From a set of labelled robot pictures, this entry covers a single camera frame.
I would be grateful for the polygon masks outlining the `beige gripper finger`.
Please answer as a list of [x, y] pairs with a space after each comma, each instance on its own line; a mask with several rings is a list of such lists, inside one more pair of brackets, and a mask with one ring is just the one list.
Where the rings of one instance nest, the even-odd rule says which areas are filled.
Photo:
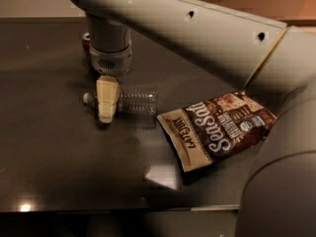
[[119, 82], [112, 76], [101, 76], [96, 82], [98, 116], [102, 123], [111, 123], [117, 109]]

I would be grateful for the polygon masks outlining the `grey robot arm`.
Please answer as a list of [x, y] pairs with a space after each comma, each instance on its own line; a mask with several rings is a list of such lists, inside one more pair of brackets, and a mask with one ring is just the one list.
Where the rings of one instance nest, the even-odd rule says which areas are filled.
[[114, 20], [269, 103], [278, 119], [244, 188], [236, 237], [316, 237], [315, 37], [198, 0], [71, 0], [101, 42]]

